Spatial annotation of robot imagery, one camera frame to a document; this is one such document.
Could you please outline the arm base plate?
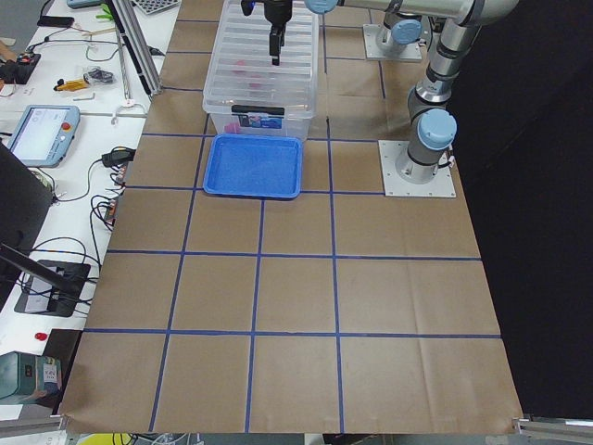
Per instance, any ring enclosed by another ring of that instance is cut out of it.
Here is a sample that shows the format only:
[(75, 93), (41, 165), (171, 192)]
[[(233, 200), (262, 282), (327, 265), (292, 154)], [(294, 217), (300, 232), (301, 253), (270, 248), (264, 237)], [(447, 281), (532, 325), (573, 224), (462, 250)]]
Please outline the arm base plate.
[(391, 29), (381, 24), (365, 24), (362, 30), (369, 60), (419, 63), (423, 59), (419, 47), (423, 27), (415, 19), (404, 19)]
[(455, 198), (450, 162), (444, 152), (432, 166), (414, 162), (408, 141), (379, 140), (379, 158), (387, 197)]

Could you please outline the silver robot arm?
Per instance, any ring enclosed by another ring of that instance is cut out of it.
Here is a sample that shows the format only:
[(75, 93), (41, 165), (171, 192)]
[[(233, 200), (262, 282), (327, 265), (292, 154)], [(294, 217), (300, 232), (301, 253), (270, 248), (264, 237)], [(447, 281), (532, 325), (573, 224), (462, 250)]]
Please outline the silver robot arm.
[(396, 160), (397, 174), (412, 184), (427, 184), (442, 167), (443, 153), (450, 148), (457, 123), (445, 111), (461, 62), (470, 51), (482, 26), (509, 15), (516, 1), (307, 1), (315, 14), (338, 6), (382, 10), (387, 15), (408, 14), (443, 18), (442, 32), (428, 52), (425, 75), (410, 91), (410, 141)]
[(412, 44), (417, 44), (422, 32), (421, 15), (385, 12), (383, 24), (379, 27), (375, 42), (384, 52), (401, 53)]

